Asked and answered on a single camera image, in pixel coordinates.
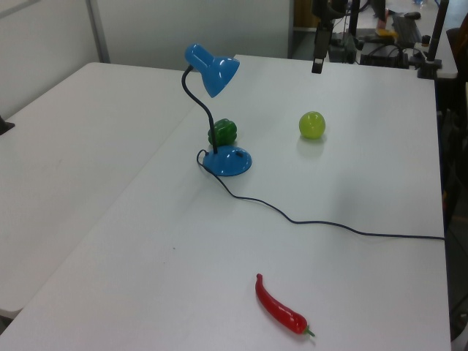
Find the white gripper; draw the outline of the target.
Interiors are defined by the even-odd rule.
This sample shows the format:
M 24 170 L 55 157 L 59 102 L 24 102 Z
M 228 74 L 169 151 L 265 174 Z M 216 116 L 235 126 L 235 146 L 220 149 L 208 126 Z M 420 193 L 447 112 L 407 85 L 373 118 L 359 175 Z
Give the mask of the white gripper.
M 312 64 L 312 73 L 314 74 L 322 73 L 323 59 L 328 52 L 332 31 L 333 24 L 330 21 L 322 21 L 317 27 L 314 39 L 314 61 Z

